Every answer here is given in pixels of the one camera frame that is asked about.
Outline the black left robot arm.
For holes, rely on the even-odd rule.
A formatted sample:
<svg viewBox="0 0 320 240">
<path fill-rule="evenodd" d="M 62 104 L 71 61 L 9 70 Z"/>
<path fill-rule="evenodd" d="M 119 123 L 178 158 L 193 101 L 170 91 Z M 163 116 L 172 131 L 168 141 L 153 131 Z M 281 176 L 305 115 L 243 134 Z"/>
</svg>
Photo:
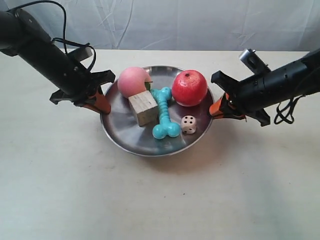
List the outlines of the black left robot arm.
<svg viewBox="0 0 320 240">
<path fill-rule="evenodd" d="M 50 101 L 58 104 L 70 101 L 77 107 L 87 108 L 100 114 L 109 114 L 111 105 L 101 86 L 115 81 L 111 70 L 92 72 L 96 52 L 89 44 L 80 44 L 58 39 L 75 49 L 64 53 L 55 44 L 37 20 L 21 8 L 12 8 L 0 13 L 0 51 L 19 56 L 58 90 Z M 92 58 L 88 67 L 82 61 Z"/>
</svg>

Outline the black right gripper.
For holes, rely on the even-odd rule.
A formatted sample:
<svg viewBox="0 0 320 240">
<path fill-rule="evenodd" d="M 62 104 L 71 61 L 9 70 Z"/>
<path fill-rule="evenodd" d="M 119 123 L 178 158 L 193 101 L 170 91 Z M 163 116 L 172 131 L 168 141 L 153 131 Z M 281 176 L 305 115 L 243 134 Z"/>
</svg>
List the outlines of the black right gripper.
<svg viewBox="0 0 320 240">
<path fill-rule="evenodd" d="M 264 110 L 267 90 L 263 76 L 254 74 L 238 81 L 219 70 L 212 74 L 211 82 L 224 91 L 222 97 L 209 107 L 213 119 L 250 117 L 262 127 L 271 124 L 271 117 Z"/>
</svg>

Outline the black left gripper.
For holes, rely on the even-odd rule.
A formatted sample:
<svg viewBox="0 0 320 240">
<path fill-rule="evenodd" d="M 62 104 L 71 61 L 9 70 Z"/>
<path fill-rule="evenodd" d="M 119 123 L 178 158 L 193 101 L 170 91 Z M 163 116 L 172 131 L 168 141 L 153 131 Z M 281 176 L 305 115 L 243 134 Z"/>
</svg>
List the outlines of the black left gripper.
<svg viewBox="0 0 320 240">
<path fill-rule="evenodd" d="M 57 105 L 60 101 L 84 104 L 83 107 L 99 114 L 108 115 L 111 105 L 103 94 L 101 85 L 114 83 L 116 75 L 111 70 L 93 72 L 88 75 L 87 82 L 75 93 L 65 93 L 59 89 L 51 94 L 49 100 Z"/>
</svg>

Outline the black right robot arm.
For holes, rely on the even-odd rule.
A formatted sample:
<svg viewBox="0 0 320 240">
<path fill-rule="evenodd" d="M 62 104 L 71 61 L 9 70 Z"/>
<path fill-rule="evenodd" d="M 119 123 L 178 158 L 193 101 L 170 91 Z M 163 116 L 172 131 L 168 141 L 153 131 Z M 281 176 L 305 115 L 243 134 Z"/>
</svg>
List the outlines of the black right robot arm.
<svg viewBox="0 0 320 240">
<path fill-rule="evenodd" d="M 209 107 L 213 119 L 243 120 L 250 117 L 264 127 L 271 123 L 265 108 L 288 101 L 283 109 L 276 109 L 273 122 L 276 125 L 282 122 L 292 124 L 298 100 L 320 91 L 318 49 L 275 70 L 271 70 L 250 48 L 245 49 L 239 59 L 253 75 L 238 81 L 222 71 L 212 74 L 211 82 L 224 90 L 222 97 Z"/>
</svg>

